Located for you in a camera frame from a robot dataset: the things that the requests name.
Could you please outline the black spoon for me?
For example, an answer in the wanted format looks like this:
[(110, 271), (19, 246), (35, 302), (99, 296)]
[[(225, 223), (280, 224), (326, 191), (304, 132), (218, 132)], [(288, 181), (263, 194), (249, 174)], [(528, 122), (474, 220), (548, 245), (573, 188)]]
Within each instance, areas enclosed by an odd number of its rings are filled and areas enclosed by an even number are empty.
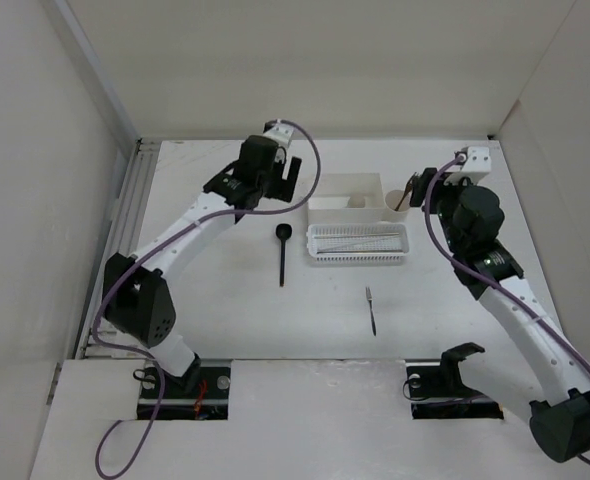
[(285, 284), (285, 265), (286, 265), (286, 243), (292, 236), (292, 226), (287, 223), (280, 223), (276, 226), (275, 235), (280, 245), (280, 263), (279, 263), (279, 286)]

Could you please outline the brown wooden fork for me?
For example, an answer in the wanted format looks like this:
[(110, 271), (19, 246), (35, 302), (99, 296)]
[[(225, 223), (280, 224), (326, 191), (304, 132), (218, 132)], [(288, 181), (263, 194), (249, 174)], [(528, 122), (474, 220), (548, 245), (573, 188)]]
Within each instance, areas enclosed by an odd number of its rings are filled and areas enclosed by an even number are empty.
[(404, 201), (411, 195), (414, 184), (417, 180), (417, 178), (419, 177), (419, 174), (417, 172), (413, 173), (411, 175), (411, 177), (409, 178), (409, 180), (406, 182), (406, 185), (404, 187), (403, 190), (403, 194), (399, 200), (399, 202), (397, 203), (397, 205), (395, 206), (395, 211), (400, 211), (402, 204), (404, 203)]

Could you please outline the beige wooden spoon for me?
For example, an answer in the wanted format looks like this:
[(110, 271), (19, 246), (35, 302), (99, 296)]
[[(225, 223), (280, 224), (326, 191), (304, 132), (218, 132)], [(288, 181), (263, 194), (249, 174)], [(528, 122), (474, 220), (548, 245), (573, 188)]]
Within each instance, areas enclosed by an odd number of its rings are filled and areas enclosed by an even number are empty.
[(367, 206), (367, 198), (362, 194), (353, 194), (347, 200), (347, 208), (362, 209)]

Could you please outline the metal chopstick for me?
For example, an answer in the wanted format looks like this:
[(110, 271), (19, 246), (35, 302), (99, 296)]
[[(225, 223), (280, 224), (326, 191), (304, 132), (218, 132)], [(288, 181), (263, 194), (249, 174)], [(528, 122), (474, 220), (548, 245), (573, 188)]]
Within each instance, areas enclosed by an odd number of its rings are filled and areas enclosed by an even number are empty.
[(388, 237), (400, 237), (402, 234), (400, 232), (380, 232), (380, 233), (364, 233), (364, 234), (353, 234), (353, 235), (345, 235), (341, 238), (350, 238), (350, 239), (357, 239), (357, 238), (388, 238)]

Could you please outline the small metal fork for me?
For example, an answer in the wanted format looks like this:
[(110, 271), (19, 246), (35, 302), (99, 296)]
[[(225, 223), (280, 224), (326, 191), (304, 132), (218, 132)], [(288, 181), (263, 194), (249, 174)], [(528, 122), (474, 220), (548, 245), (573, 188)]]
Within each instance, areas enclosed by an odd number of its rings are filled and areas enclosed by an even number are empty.
[(374, 304), (373, 304), (373, 297), (372, 297), (372, 292), (371, 292), (370, 286), (365, 287), (365, 296), (366, 296), (366, 301), (367, 301), (368, 307), (369, 307), (369, 315), (370, 315), (372, 334), (373, 334), (373, 336), (376, 337), (377, 336), (377, 326), (376, 326), (376, 321), (375, 321)]

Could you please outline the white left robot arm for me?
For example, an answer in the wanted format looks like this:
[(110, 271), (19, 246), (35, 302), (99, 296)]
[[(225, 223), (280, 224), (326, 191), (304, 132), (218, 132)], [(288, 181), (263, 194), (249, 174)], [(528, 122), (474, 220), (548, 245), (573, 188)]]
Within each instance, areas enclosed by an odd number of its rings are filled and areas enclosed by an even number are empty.
[(198, 387), (201, 360), (176, 326), (170, 285), (219, 234), (263, 198), (291, 202), (301, 159), (288, 157), (293, 130), (277, 124), (249, 136), (236, 160), (203, 187), (194, 204), (146, 247), (114, 254), (104, 269), (102, 316), (135, 339), (164, 372), (176, 396)]

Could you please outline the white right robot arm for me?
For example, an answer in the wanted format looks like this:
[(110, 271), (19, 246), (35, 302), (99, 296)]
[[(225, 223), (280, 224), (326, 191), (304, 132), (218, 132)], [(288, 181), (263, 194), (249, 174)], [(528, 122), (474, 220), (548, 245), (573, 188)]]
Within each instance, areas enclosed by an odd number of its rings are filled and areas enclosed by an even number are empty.
[(430, 240), (527, 365), (520, 373), (486, 347), (463, 343), (441, 355), (441, 388), (484, 394), (523, 420), (549, 459), (590, 465), (590, 363), (550, 319), (500, 242), (499, 197), (450, 164), (427, 168), (409, 183), (410, 205), (421, 209)]

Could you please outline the white paper cup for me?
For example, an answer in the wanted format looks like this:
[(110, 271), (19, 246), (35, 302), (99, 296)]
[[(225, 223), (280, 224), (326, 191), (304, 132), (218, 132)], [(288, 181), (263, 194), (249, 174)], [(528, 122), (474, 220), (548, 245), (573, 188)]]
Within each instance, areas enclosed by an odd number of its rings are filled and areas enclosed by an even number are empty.
[(410, 210), (410, 195), (402, 190), (391, 190), (385, 194), (385, 211), (382, 219), (391, 223), (403, 223)]

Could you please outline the white square box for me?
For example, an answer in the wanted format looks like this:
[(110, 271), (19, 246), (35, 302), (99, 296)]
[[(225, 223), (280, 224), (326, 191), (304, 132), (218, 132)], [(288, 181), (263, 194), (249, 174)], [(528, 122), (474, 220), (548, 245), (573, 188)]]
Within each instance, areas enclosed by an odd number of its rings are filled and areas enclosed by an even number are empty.
[[(367, 198), (362, 209), (347, 208), (353, 194)], [(382, 220), (385, 202), (378, 173), (322, 174), (313, 195), (307, 201), (309, 224), (361, 224)]]

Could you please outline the white perforated basket tray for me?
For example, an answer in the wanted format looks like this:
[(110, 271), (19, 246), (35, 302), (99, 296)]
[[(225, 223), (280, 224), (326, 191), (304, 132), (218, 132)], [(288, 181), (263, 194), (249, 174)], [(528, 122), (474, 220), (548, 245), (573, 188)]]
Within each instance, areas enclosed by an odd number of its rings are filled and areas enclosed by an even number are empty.
[[(345, 235), (400, 232), (400, 237), (341, 238)], [(307, 251), (320, 265), (399, 265), (411, 252), (403, 223), (311, 224), (306, 232)]]

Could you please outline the aluminium rail frame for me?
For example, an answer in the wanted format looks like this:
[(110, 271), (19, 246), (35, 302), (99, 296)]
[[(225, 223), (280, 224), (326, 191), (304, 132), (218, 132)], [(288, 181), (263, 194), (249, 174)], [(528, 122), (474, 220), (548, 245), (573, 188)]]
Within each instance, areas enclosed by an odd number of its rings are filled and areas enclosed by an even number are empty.
[(153, 164), (139, 157), (142, 136), (137, 132), (116, 87), (69, 1), (44, 1), (46, 14), (113, 140), (117, 153), (111, 186), (81, 318), (67, 347), (69, 359), (83, 359), (102, 297), (103, 266), (121, 247), (134, 245), (141, 228), (141, 202), (150, 189)]

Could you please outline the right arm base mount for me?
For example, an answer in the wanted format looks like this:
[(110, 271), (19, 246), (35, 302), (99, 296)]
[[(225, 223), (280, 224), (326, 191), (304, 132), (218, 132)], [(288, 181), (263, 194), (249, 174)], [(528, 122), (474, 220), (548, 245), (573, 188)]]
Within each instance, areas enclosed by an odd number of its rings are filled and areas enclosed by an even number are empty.
[(459, 366), (485, 349), (467, 342), (444, 351), (439, 359), (405, 361), (403, 396), (410, 402), (414, 420), (503, 420), (501, 406), (478, 390), (466, 386)]

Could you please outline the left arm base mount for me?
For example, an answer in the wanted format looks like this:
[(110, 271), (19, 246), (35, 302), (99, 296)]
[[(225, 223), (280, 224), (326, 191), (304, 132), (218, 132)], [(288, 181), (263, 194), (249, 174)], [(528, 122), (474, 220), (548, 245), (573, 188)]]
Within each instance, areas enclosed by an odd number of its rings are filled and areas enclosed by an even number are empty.
[[(231, 388), (232, 363), (208, 360), (200, 368), (196, 383), (189, 391), (170, 379), (156, 420), (220, 421), (227, 420)], [(136, 406), (138, 420), (150, 420), (159, 394), (159, 375), (146, 362), (143, 368), (135, 369), (132, 377), (139, 383)]]

